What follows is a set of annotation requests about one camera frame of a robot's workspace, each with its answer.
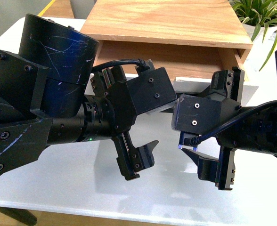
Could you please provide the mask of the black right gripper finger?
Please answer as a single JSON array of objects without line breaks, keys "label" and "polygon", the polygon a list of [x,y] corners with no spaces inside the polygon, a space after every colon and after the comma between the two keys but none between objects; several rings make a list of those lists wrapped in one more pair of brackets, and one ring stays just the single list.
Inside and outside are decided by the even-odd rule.
[{"label": "black right gripper finger", "polygon": [[218,183],[218,170],[220,161],[213,156],[183,148],[182,151],[197,166],[197,175],[200,180]]}]

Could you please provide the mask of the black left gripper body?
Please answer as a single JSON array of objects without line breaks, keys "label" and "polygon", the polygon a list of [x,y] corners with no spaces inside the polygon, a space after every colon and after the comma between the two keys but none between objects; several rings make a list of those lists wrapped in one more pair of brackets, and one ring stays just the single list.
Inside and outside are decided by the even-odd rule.
[{"label": "black left gripper body", "polygon": [[93,92],[97,96],[104,97],[113,108],[109,114],[113,116],[111,140],[117,150],[116,160],[120,172],[126,180],[139,178],[130,157],[130,150],[135,147],[129,135],[137,112],[130,96],[125,73],[121,66],[115,66],[93,74],[90,80]]}]

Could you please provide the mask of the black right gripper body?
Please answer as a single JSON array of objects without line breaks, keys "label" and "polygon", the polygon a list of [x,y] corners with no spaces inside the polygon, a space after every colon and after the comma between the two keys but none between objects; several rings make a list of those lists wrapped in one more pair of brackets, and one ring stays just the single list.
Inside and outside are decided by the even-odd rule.
[{"label": "black right gripper body", "polygon": [[[215,72],[211,85],[203,91],[203,95],[211,100],[222,102],[220,123],[218,126],[231,120],[241,107],[242,91],[244,82],[244,71],[238,67],[232,67],[230,70]],[[214,135],[220,145],[218,170],[218,183],[215,186],[220,190],[231,190],[231,185],[235,178],[235,146],[236,142],[231,142],[231,147],[222,144],[221,135]]]}]

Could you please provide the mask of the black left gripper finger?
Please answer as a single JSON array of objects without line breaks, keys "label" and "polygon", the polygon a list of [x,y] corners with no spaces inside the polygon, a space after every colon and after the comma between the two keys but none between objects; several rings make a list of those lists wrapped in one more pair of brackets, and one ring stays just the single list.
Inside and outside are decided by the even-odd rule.
[{"label": "black left gripper finger", "polygon": [[136,148],[135,170],[144,170],[154,166],[155,159],[152,151],[158,143],[158,140],[154,140]]}]

